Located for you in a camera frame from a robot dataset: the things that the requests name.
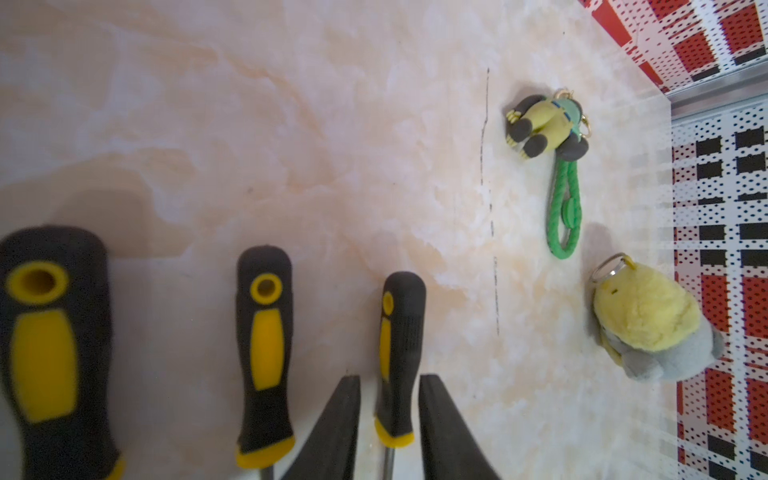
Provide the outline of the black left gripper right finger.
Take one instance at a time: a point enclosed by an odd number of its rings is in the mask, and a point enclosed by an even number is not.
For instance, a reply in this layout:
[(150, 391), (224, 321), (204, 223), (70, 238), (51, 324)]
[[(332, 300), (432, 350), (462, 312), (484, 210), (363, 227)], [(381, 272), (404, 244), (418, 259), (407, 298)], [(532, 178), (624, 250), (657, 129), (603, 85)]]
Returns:
[(420, 376), (418, 407), (425, 479), (500, 479), (438, 375)]

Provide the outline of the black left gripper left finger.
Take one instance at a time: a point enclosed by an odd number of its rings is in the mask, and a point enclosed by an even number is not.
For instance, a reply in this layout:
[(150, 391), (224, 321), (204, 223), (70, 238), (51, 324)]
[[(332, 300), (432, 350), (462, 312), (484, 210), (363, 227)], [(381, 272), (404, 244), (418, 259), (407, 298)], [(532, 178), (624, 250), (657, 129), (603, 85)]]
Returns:
[(360, 376), (342, 377), (283, 479), (352, 479), (360, 409)]

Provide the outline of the black yellow file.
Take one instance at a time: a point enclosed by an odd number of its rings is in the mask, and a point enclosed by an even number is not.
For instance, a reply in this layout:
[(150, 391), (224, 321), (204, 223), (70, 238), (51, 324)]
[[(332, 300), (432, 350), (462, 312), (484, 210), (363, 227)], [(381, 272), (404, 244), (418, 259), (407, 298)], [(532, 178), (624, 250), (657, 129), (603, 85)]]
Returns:
[(292, 264), (281, 248), (251, 247), (237, 262), (236, 340), (243, 377), (243, 415), (236, 463), (274, 477), (295, 445), (287, 377), (293, 337)]
[(110, 431), (108, 256), (88, 230), (45, 225), (1, 242), (1, 381), (25, 479), (120, 479)]
[(382, 477), (391, 479), (395, 451), (415, 438), (412, 395), (420, 366), (426, 285), (410, 271), (394, 272), (384, 282), (379, 323), (379, 391), (374, 426), (384, 446)]

